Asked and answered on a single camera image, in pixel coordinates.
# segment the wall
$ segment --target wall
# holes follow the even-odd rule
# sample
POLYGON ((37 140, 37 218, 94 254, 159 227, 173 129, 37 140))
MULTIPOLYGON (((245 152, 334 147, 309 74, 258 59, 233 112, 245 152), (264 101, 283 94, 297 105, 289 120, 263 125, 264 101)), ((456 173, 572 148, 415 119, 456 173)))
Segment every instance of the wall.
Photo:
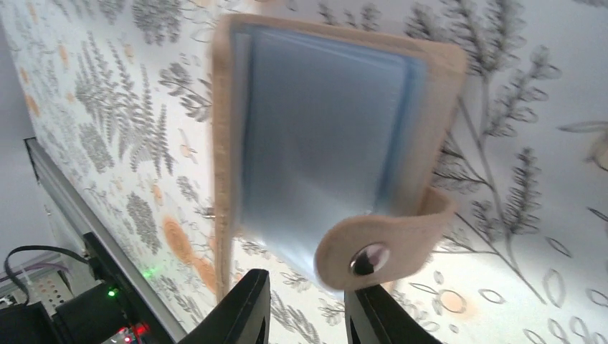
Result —
MULTIPOLYGON (((0 32, 0 259, 27 244, 52 244, 52 236, 24 139, 34 136, 9 45, 0 32)), ((37 255, 11 258, 16 266, 37 255)))

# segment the card holder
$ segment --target card holder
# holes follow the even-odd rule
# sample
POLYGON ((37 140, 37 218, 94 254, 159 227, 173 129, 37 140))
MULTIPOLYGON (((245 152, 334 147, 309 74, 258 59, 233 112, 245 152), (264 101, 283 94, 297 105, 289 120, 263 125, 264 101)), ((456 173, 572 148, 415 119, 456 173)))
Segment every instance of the card holder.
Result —
POLYGON ((218 298, 238 229, 329 290, 417 271, 455 210, 428 183, 465 68, 448 44, 225 16, 212 74, 218 298), (382 258, 361 274, 365 247, 382 258))

